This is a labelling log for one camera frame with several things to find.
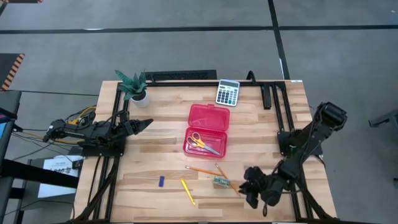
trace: wooden table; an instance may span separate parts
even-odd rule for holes
[[[98,98],[96,120],[106,120],[112,115],[116,94],[116,81],[103,82]],[[303,128],[312,117],[301,82],[286,81],[287,93],[294,125]],[[269,174],[282,156],[279,153],[276,133],[278,124],[275,106],[264,110],[258,86],[241,87],[237,107],[231,111],[227,153],[223,159],[209,160],[188,157],[182,144],[188,128],[188,114],[193,103],[215,104],[217,88],[206,87],[149,87],[151,103],[146,108],[129,104],[131,119],[153,118],[154,122],[137,136],[127,138],[122,156],[112,222],[266,222],[295,220],[290,195],[282,195],[275,207],[268,206],[268,216],[262,216],[264,202],[252,209],[232,189],[213,185],[210,174],[188,170],[185,166],[217,171],[215,163],[224,170],[235,187],[244,182],[243,174],[249,166],[259,166]],[[284,112],[282,94],[280,105]],[[287,119],[284,113],[285,127]],[[76,193],[76,215],[87,204],[88,192],[97,157],[84,161]],[[98,186],[99,166],[93,193]],[[308,189],[330,215],[335,216],[328,180],[323,165],[314,158],[304,164]],[[159,177],[165,176],[164,187],[159,187]],[[197,205],[193,206],[180,178],[184,178]],[[305,216],[302,195],[298,194],[301,213]],[[104,217],[106,200],[101,206]]]

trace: scissors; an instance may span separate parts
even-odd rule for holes
[[[187,143],[192,146],[192,147],[200,147],[202,149],[206,149],[207,151],[210,151],[216,155],[221,155],[219,152],[216,150],[206,146],[206,144],[200,139],[200,134],[199,133],[192,133],[192,136],[187,137]]]

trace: blue eraser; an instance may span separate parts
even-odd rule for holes
[[[159,187],[163,187],[163,184],[164,184],[164,176],[160,176]]]

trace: potted plant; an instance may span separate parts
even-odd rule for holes
[[[115,70],[115,72],[123,81],[123,83],[119,85],[119,89],[126,93],[124,100],[131,99],[131,101],[133,101],[139,108],[148,106],[149,97],[147,92],[145,72],[141,72],[139,77],[137,77],[137,74],[134,74],[134,78],[127,77],[119,70]]]

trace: pencil sharpener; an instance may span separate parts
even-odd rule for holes
[[[220,178],[220,177],[214,177],[213,183],[214,183],[214,184],[221,185],[221,186],[223,186],[223,187],[229,187],[229,180],[222,179],[222,178]]]

